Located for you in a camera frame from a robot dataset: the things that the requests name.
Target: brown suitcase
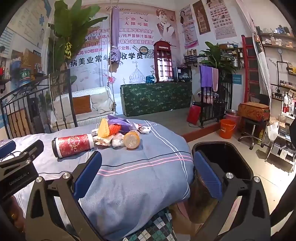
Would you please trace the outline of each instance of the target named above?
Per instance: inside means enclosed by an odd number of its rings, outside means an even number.
[[[238,113],[241,117],[253,121],[266,121],[270,117],[269,106],[255,102],[241,103],[238,107]]]

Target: reception desk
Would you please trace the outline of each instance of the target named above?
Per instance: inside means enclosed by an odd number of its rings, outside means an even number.
[[[137,116],[190,107],[191,82],[131,84],[120,87],[123,113]]]

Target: ladder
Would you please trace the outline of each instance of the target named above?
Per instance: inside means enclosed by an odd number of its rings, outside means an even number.
[[[242,46],[246,79],[244,102],[248,102],[251,96],[256,97],[260,94],[258,62],[252,37],[242,35]]]

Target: orange bucket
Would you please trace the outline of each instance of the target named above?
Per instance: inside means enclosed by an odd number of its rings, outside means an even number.
[[[219,136],[221,136],[224,139],[230,139],[232,137],[236,123],[228,119],[220,120],[220,123],[221,123],[221,128],[220,128]]]

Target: plaid pants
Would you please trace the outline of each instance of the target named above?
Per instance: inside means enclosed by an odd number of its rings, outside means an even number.
[[[155,214],[143,228],[123,241],[177,241],[169,209],[165,208]]]

